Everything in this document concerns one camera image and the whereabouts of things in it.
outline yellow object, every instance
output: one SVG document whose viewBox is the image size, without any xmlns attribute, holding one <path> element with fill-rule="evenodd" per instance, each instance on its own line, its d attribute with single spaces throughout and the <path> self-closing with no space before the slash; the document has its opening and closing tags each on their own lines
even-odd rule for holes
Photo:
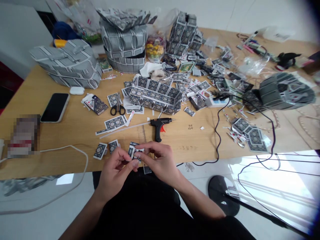
<svg viewBox="0 0 320 240">
<path fill-rule="evenodd" d="M 56 48 L 60 48 L 60 47 L 64 47 L 67 43 L 67 40 L 62 40 L 62 39 L 55 39 L 53 40 L 54 45 L 56 46 Z"/>
</svg>

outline smartphone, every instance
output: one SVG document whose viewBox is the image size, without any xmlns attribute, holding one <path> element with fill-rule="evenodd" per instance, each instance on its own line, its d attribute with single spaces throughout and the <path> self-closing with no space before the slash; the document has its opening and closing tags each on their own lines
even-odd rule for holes
<svg viewBox="0 0 320 240">
<path fill-rule="evenodd" d="M 40 122 L 57 123 L 62 120 L 64 111 L 69 102 L 70 95 L 68 93 L 54 93 L 44 110 Z"/>
</svg>

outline hand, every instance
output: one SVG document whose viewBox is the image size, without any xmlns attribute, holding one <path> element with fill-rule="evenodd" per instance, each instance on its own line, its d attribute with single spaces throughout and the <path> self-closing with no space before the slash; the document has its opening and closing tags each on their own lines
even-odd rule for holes
<svg viewBox="0 0 320 240">
<path fill-rule="evenodd" d="M 139 161 L 132 160 L 128 153 L 117 147 L 110 158 L 106 159 L 100 176 L 100 181 L 95 194 L 97 199 L 107 203 L 117 195 L 129 173 L 138 171 Z"/>
<path fill-rule="evenodd" d="M 183 175 L 176 167 L 176 163 L 173 160 L 173 151 L 169 145 L 148 142 L 137 145 L 135 148 L 144 148 L 144 153 L 136 152 L 134 154 L 135 157 L 144 161 L 161 181 L 176 188 Z M 154 153 L 156 159 L 149 157 L 147 155 L 149 153 Z"/>
</svg>

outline fingernail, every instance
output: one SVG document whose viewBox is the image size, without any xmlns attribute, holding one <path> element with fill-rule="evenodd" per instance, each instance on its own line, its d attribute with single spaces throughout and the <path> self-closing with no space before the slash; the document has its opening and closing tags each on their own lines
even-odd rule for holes
<svg viewBox="0 0 320 240">
<path fill-rule="evenodd" d="M 134 156 L 137 157 L 137 158 L 139 158 L 140 155 L 141 155 L 140 152 L 136 152 L 136 153 L 134 154 Z"/>
<path fill-rule="evenodd" d="M 139 160 L 138 159 L 134 159 L 133 160 L 133 167 L 138 167 L 139 166 Z"/>
</svg>

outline person's left hand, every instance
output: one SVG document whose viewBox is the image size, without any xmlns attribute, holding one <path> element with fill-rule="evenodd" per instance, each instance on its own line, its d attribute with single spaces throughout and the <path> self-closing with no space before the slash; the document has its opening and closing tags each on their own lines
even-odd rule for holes
<svg viewBox="0 0 320 240">
<path fill-rule="evenodd" d="M 101 171 L 100 181 L 95 194 L 97 198 L 107 203 L 117 195 L 129 173 L 138 171 L 139 161 L 132 160 L 129 154 L 117 147 L 110 158 L 106 159 Z"/>
</svg>

